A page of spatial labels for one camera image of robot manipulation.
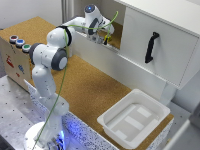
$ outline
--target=cabinet door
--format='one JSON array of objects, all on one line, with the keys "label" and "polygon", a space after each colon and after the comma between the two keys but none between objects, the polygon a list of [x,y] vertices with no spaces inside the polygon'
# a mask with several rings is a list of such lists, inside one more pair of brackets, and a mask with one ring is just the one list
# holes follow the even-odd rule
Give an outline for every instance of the cabinet door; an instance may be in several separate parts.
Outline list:
[{"label": "cabinet door", "polygon": [[[153,60],[146,64],[145,56],[153,32],[160,36],[154,40]],[[126,8],[120,53],[179,86],[197,40],[178,28]]]}]

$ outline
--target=white plastic bin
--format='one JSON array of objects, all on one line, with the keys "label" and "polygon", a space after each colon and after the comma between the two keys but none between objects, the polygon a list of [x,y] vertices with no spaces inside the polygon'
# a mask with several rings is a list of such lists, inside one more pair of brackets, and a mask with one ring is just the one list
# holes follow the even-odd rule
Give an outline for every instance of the white plastic bin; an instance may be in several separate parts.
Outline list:
[{"label": "white plastic bin", "polygon": [[105,133],[126,149],[137,148],[170,113],[170,109],[135,89],[97,121]]}]

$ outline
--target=green cable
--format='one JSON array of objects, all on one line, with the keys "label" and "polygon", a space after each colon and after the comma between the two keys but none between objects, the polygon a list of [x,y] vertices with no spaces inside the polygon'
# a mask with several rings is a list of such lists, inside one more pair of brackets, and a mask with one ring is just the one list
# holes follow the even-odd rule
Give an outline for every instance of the green cable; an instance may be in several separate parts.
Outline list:
[{"label": "green cable", "polygon": [[[105,25],[105,26],[102,26],[102,27],[99,27],[99,28],[88,28],[88,27],[82,27],[82,26],[77,26],[77,25],[69,25],[69,26],[81,27],[81,28],[86,28],[86,29],[102,29],[102,28],[104,28],[104,27],[106,27],[106,26],[108,26],[108,25],[111,26],[111,24],[112,24],[113,21],[117,18],[117,16],[118,16],[118,11],[116,11],[116,14],[115,14],[114,18],[110,21],[109,24],[107,24],[107,25]],[[64,33],[65,33],[66,52],[67,52],[67,48],[68,48],[68,47],[67,47],[68,38],[67,38],[67,34],[66,34],[66,31],[65,31],[65,30],[64,30]],[[58,101],[58,99],[59,99],[59,97],[60,97],[60,93],[61,93],[61,90],[62,90],[62,86],[63,86],[64,80],[65,80],[66,70],[67,70],[67,66],[65,66],[64,75],[63,75],[63,78],[62,78],[60,90],[59,90],[58,96],[57,96],[57,98],[56,98],[56,101],[55,101],[55,103],[54,103],[54,105],[53,105],[53,107],[52,107],[52,109],[51,109],[51,111],[50,111],[50,113],[49,113],[49,115],[48,115],[48,117],[47,117],[47,120],[46,120],[45,124],[43,125],[43,127],[42,127],[42,129],[41,129],[41,131],[40,131],[40,134],[39,134],[39,136],[38,136],[38,138],[37,138],[37,140],[36,140],[36,142],[35,142],[35,144],[34,144],[34,146],[33,146],[33,149],[35,148],[37,142],[39,141],[40,136],[41,136],[41,134],[42,134],[42,132],[43,132],[43,130],[44,130],[44,127],[46,126],[46,124],[47,124],[47,122],[48,122],[48,120],[49,120],[49,118],[50,118],[50,116],[51,116],[51,114],[52,114],[52,112],[53,112],[53,110],[54,110],[54,108],[55,108],[55,106],[56,106],[56,103],[57,103],[57,101]]]}]

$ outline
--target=cabinet handle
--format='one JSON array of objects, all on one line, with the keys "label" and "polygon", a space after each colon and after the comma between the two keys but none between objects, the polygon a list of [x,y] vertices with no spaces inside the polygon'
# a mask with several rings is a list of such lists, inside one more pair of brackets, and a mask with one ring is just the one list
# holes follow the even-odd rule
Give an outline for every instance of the cabinet handle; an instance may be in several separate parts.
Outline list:
[{"label": "cabinet handle", "polygon": [[147,53],[146,53],[146,56],[145,56],[145,63],[146,64],[153,60],[153,57],[151,56],[151,53],[152,53],[152,50],[153,50],[154,40],[156,38],[158,38],[159,36],[160,35],[158,33],[153,32],[153,36],[149,40],[149,45],[148,45]]}]

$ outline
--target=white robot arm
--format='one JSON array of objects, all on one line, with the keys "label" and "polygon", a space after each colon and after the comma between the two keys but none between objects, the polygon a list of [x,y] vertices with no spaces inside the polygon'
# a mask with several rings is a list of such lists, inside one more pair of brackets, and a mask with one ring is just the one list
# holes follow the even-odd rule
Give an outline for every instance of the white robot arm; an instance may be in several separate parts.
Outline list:
[{"label": "white robot arm", "polygon": [[[95,5],[88,5],[85,7],[85,18],[76,17],[49,32],[47,35],[47,45],[35,43],[31,46],[29,55],[32,64],[35,65],[32,70],[32,78],[37,89],[35,96],[48,109],[48,112],[53,108],[57,98],[57,94],[55,93],[56,85],[51,74],[51,69],[60,71],[65,68],[67,53],[64,47],[70,46],[74,41],[75,31],[87,34],[88,39],[92,39],[95,43],[102,43],[103,40],[98,36],[97,28],[102,28],[109,23],[110,20],[103,17]],[[109,30],[110,34],[112,34],[114,27],[109,25],[102,30]],[[61,116],[66,114],[68,110],[69,104],[67,101],[59,97],[56,107],[40,135],[37,144],[39,147],[44,150],[51,149],[47,143],[51,142],[52,139],[56,139],[56,136],[62,131]]]}]

